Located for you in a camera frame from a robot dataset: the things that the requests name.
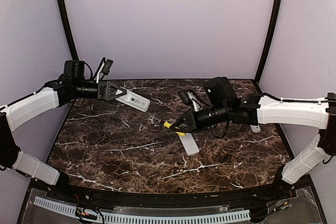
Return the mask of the white remote with display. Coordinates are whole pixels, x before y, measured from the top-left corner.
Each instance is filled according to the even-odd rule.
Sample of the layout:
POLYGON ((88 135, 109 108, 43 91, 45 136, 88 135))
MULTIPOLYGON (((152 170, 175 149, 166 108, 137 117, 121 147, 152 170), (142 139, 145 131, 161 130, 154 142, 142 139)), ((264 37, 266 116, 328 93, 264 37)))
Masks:
POLYGON ((149 99, 130 90, 126 91, 126 95, 116 98, 116 100, 142 112, 146 112, 148 110, 151 103, 149 99))

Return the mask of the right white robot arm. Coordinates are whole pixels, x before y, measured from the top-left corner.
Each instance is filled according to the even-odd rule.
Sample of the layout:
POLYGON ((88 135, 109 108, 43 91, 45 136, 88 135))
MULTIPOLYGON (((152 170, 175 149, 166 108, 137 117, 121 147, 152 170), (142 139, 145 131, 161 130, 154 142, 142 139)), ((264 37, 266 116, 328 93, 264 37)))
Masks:
POLYGON ((303 175, 335 156, 335 93, 303 100, 277 98, 268 93, 239 98, 226 77, 212 78, 203 88, 211 105, 183 113, 169 127, 171 131, 193 133, 222 122, 251 126, 292 124, 319 130, 297 157, 278 169, 273 184, 268 187, 271 199, 280 199, 303 175))

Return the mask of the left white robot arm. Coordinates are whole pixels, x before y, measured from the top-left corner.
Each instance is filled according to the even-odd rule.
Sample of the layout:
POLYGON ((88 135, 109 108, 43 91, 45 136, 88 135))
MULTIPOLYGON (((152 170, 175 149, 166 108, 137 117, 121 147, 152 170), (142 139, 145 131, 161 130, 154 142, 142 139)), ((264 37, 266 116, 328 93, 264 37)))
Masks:
POLYGON ((63 73, 55 80, 46 82, 37 91, 1 106, 1 170, 14 170, 45 184, 52 185, 54 193, 63 201, 74 197, 74 189, 65 181, 58 181, 61 172, 45 162, 43 151, 51 145, 51 124, 60 122, 65 107, 77 98, 102 101, 116 100, 128 95, 128 90, 111 81, 85 78, 87 63, 67 60, 63 73), (42 151, 33 147, 42 142, 42 151))

